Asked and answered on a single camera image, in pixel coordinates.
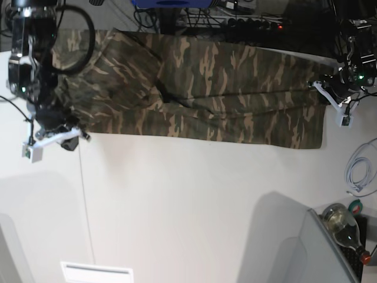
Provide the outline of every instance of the electronic device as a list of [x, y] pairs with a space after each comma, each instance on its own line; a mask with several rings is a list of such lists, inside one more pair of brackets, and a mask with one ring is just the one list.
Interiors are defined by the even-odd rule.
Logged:
[[219, 0], [134, 0], [139, 8], [211, 8]]

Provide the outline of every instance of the white cable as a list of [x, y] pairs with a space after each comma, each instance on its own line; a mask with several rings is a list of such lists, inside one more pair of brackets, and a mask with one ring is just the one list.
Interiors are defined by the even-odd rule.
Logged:
[[[353, 191], [356, 191], [358, 193], [361, 192], [368, 185], [370, 185], [370, 183], [372, 183], [373, 180], [376, 178], [377, 171], [374, 174], [372, 174], [372, 172], [374, 171], [373, 167], [372, 167], [372, 162], [367, 157], [361, 156], [361, 154], [369, 147], [372, 147], [377, 151], [377, 147], [373, 144], [376, 140], [377, 139], [373, 139], [370, 142], [364, 143], [361, 146], [359, 146], [355, 150], [353, 155], [351, 155], [351, 157], [350, 157], [350, 159], [347, 163], [346, 170], [344, 172], [345, 182]], [[361, 180], [354, 181], [353, 170], [361, 164], [364, 164], [366, 166], [365, 175]], [[377, 189], [374, 190], [372, 193], [368, 193], [367, 195], [357, 196], [357, 195], [353, 194], [352, 192], [347, 191], [348, 194], [355, 196], [357, 198], [363, 198], [365, 196], [370, 196], [371, 194], [373, 194], [375, 192], [377, 192]]]

